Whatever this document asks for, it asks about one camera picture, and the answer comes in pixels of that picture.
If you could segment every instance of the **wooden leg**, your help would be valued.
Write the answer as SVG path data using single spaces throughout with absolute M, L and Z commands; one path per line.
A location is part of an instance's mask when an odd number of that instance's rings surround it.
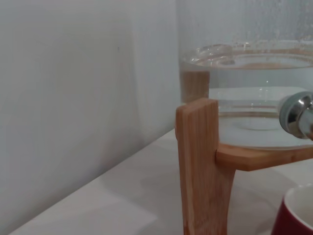
M 218 102 L 201 98 L 177 108 L 184 235 L 227 235 L 235 169 L 217 166 Z

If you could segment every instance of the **water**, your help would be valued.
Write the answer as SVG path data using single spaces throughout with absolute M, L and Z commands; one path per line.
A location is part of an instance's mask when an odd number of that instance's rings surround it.
M 313 44 L 294 41 L 214 45 L 181 57 L 181 99 L 219 100 L 220 140 L 253 148 L 313 144 L 286 133 L 277 106 L 288 95 L 313 91 Z

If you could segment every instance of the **white wall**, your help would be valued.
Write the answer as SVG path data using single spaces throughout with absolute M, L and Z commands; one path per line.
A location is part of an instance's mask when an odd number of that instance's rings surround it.
M 174 0 L 0 1 L 0 234 L 173 128 Z

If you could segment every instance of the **metal spigot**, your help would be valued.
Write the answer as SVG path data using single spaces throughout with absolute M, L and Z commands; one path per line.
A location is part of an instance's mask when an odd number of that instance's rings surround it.
M 283 99 L 279 122 L 295 137 L 313 140 L 313 92 L 299 92 Z

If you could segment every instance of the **wooden plank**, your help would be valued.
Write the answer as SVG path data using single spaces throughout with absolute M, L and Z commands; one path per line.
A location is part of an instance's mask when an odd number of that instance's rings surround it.
M 218 166 L 218 102 L 207 98 L 176 112 L 185 235 L 226 235 L 235 169 Z
M 220 144 L 216 153 L 218 165 L 252 171 L 313 158 L 313 147 L 291 150 L 248 149 Z

